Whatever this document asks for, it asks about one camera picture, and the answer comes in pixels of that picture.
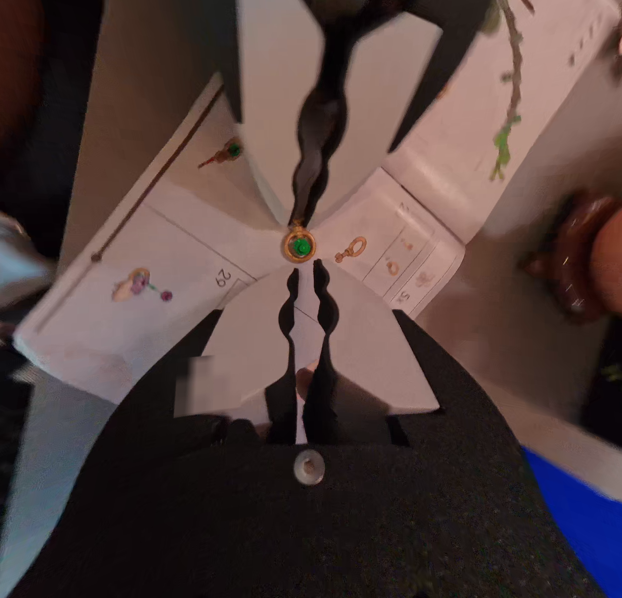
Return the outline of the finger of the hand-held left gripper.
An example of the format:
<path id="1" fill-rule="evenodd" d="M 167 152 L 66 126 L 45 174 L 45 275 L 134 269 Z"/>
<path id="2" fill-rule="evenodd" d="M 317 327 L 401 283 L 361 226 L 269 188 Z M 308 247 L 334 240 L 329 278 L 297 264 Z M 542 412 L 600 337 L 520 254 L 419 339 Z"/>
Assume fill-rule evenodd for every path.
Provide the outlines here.
<path id="1" fill-rule="evenodd" d="M 242 119 L 251 172 L 276 222 L 294 205 L 300 110 L 319 73 L 324 38 L 304 0 L 236 0 Z"/>
<path id="2" fill-rule="evenodd" d="M 409 13 L 350 49 L 329 37 L 301 111 L 301 224 L 335 211 L 381 165 L 443 30 Z"/>

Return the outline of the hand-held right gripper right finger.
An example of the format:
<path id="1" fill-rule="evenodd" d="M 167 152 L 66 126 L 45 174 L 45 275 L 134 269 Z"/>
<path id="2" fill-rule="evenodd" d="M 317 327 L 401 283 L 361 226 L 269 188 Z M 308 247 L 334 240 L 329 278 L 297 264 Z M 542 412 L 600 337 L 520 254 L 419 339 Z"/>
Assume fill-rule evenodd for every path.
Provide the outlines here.
<path id="1" fill-rule="evenodd" d="M 400 417 L 439 402 L 393 310 L 335 263 L 314 261 L 324 336 L 302 412 L 310 444 L 408 444 Z"/>

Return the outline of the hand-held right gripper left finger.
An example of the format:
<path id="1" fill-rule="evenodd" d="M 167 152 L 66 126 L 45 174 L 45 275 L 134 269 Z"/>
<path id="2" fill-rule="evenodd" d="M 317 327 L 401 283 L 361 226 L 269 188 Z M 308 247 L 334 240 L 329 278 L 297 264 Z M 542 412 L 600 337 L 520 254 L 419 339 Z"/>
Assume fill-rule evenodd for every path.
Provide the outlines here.
<path id="1" fill-rule="evenodd" d="M 231 300 L 200 357 L 200 412 L 246 419 L 272 444 L 297 438 L 295 347 L 299 271 L 285 267 Z"/>

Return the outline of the gold ring piece green stud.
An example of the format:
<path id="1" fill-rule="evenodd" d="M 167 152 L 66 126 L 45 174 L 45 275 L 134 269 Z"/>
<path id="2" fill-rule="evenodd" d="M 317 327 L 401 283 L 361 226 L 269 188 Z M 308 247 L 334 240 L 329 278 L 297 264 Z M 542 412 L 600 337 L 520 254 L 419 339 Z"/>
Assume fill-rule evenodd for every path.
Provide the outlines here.
<path id="1" fill-rule="evenodd" d="M 288 229 L 282 243 L 284 257 L 295 264 L 312 259 L 317 250 L 313 234 L 303 226 L 301 220 L 292 221 Z"/>

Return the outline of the person's right hand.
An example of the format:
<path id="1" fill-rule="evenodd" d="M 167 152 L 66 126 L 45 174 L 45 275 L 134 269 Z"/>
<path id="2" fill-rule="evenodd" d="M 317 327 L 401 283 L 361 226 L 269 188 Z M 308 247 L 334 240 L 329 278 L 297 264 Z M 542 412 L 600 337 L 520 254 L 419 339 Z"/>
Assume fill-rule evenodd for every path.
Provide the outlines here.
<path id="1" fill-rule="evenodd" d="M 309 363 L 306 367 L 299 369 L 295 374 L 296 392 L 298 397 L 303 401 L 307 401 L 308 390 L 312 383 L 318 363 L 319 361 L 315 360 Z"/>

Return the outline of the white instruction booklet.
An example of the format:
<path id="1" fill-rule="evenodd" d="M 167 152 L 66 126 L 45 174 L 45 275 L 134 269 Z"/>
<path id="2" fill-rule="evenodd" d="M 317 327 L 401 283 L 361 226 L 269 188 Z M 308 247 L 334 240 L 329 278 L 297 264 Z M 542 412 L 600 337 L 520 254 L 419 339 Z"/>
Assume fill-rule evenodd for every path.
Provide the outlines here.
<path id="1" fill-rule="evenodd" d="M 306 228 L 317 250 L 304 263 L 282 253 L 288 226 L 301 220 L 302 108 L 294 205 L 282 226 L 255 182 L 217 71 L 151 170 L 21 323 L 16 346 L 51 376 L 118 405 L 205 314 L 285 267 L 299 271 L 291 338 L 302 365 L 318 358 L 324 336 L 317 321 L 316 260 L 335 263 L 392 310 L 415 318 L 462 262 L 471 238 L 456 232 L 478 219 L 475 211 L 458 211 L 446 226 L 439 209 L 425 208 L 406 188 L 406 173 L 389 171 L 389 159 L 405 157 L 407 147 L 422 141 L 416 132 L 424 117 L 439 114 L 423 136 L 434 139 L 427 157 L 441 166 L 467 127 L 452 116 L 475 113 L 470 151 L 458 173 L 449 175 L 449 192 L 461 174 L 475 183 L 478 151 L 484 153 L 484 182 L 506 183 L 511 166 L 519 164 L 518 158 L 511 164 L 512 149 L 529 151 L 536 140 L 526 127 L 522 137 L 512 136 L 523 122 L 523 54 L 542 53 L 525 43 L 517 16 L 532 18 L 536 7 L 535 0 L 489 2 L 461 64 L 400 146 L 335 211 L 322 219 L 314 215 Z M 182 414 L 201 413 L 205 347 L 198 350 L 188 390 L 179 390 Z"/>

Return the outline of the brown brick pot stand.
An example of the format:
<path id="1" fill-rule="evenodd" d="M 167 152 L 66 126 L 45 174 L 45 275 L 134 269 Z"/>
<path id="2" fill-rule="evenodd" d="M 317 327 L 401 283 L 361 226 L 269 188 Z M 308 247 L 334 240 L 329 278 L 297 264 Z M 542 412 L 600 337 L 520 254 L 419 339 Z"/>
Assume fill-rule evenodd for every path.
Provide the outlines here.
<path id="1" fill-rule="evenodd" d="M 620 210 L 621 199 L 614 195 L 580 189 L 565 196 L 538 247 L 517 263 L 545 286 L 573 323 L 592 323 L 614 313 L 597 288 L 590 263 L 597 237 Z"/>

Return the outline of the pink brick flower pot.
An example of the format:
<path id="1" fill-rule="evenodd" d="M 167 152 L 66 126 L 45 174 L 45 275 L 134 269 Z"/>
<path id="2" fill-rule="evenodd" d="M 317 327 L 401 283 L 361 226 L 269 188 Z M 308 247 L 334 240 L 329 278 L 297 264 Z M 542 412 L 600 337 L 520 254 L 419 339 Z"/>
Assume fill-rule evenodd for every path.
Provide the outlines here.
<path id="1" fill-rule="evenodd" d="M 621 315 L 621 210 L 605 223 L 595 237 L 590 276 L 603 306 Z"/>

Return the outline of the blue plastic bin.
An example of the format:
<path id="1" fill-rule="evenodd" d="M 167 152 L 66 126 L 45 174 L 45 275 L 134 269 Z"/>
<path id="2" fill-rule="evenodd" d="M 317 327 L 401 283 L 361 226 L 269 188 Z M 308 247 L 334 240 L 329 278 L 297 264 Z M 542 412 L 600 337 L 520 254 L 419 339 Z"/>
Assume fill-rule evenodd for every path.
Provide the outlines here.
<path id="1" fill-rule="evenodd" d="M 621 597 L 621 503 L 522 448 L 565 538 L 608 597 Z"/>

